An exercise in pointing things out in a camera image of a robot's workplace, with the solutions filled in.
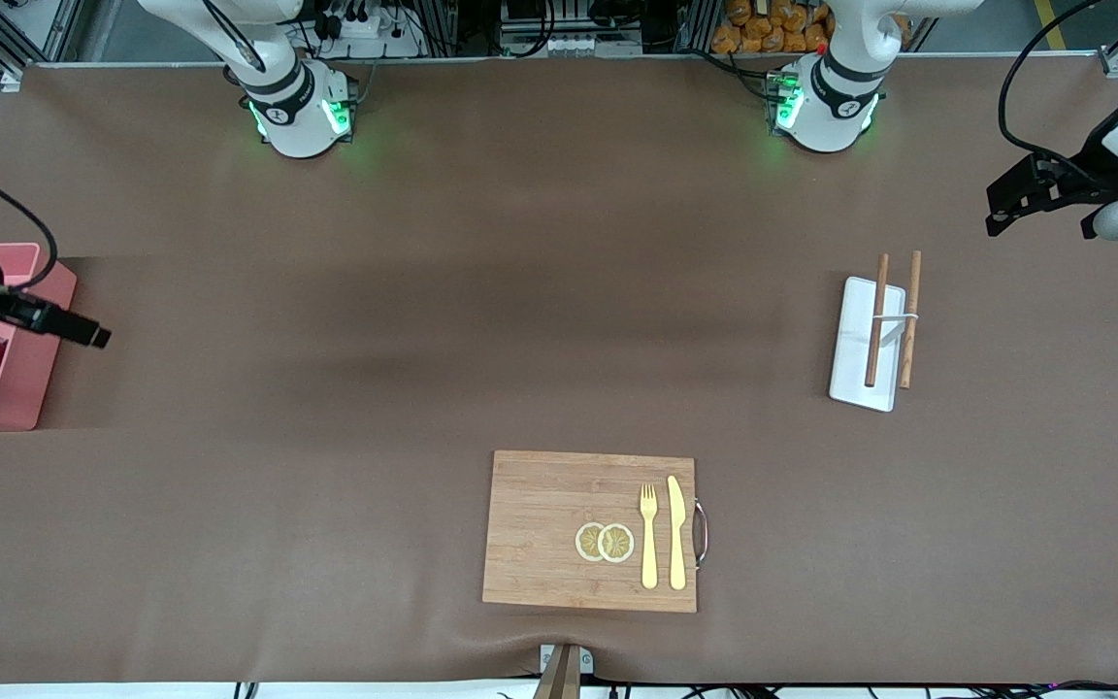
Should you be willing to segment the bamboo cutting board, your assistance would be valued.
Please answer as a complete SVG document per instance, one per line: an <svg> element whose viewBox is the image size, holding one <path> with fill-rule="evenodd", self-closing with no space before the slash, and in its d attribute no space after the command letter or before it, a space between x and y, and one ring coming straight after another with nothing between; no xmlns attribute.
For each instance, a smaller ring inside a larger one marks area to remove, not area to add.
<svg viewBox="0 0 1118 699"><path fill-rule="evenodd" d="M686 588L669 585L667 478L686 495ZM659 585L641 584L639 491L655 487ZM493 452L482 598L498 605L695 614L697 461L622 454L500 448ZM622 523L635 536L625 563L582 560L575 548L581 525Z"/></svg>

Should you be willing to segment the aluminium frame profile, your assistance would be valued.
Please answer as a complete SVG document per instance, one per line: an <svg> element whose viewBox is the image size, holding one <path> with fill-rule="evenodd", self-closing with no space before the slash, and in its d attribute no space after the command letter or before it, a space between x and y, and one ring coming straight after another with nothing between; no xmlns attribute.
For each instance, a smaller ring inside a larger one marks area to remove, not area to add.
<svg viewBox="0 0 1118 699"><path fill-rule="evenodd" d="M0 77L32 63L61 62L89 0L0 0Z"/></svg>

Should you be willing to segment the yellow plastic fork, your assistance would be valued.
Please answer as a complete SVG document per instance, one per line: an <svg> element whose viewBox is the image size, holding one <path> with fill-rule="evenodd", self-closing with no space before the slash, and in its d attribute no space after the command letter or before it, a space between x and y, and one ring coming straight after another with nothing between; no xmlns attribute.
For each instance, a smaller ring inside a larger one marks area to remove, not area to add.
<svg viewBox="0 0 1118 699"><path fill-rule="evenodd" d="M659 561L655 541L655 518L659 499L655 487L644 483L639 491L639 514L642 520L641 584L643 588L656 589L659 585Z"/></svg>

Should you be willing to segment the white towel rack base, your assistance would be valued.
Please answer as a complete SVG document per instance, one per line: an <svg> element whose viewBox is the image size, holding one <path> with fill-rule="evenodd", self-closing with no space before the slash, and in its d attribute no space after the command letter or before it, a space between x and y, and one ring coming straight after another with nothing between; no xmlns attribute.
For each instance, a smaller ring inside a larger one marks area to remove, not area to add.
<svg viewBox="0 0 1118 699"><path fill-rule="evenodd" d="M830 380L830 397L865 409L896 409L904 340L904 289L888 284L875 386L864 386L875 282L851 276L844 282Z"/></svg>

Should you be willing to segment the metal clamp bracket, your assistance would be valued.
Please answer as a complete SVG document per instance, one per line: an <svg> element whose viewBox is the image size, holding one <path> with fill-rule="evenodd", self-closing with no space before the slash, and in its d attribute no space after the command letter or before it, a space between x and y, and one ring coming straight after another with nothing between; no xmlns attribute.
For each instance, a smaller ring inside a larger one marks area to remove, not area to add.
<svg viewBox="0 0 1118 699"><path fill-rule="evenodd" d="M533 699L581 699L586 676L594 674L594 654L578 645L542 645L540 681Z"/></svg>

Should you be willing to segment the pink plastic bin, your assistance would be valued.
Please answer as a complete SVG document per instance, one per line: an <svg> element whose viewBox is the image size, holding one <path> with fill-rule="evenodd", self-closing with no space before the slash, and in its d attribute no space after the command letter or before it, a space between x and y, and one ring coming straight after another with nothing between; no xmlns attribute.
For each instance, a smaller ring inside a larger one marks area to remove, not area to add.
<svg viewBox="0 0 1118 699"><path fill-rule="evenodd" d="M27 282L44 265L42 251L35 243L0 244L0 267L7 284ZM79 278L57 264L28 292L72 309ZM4 358L0 366L0 432L27 432L39 421L49 378L58 353L59 338L34 333L0 322Z"/></svg>

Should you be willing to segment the white power strip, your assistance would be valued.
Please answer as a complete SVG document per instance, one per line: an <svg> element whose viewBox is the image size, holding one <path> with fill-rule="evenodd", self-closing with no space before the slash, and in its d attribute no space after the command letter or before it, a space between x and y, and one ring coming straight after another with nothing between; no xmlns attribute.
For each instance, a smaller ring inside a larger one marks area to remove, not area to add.
<svg viewBox="0 0 1118 699"><path fill-rule="evenodd" d="M323 59L429 56L420 17L399 0L315 0L315 56Z"/></svg>

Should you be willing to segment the yellow plastic knife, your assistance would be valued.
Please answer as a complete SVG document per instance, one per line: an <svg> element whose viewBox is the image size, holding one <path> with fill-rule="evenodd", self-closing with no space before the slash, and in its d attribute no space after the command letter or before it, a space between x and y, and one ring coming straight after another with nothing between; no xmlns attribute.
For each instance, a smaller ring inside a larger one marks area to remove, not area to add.
<svg viewBox="0 0 1118 699"><path fill-rule="evenodd" d="M667 476L670 518L669 585L671 589L686 588L686 552L684 552L684 523L686 523L686 495L678 478Z"/></svg>

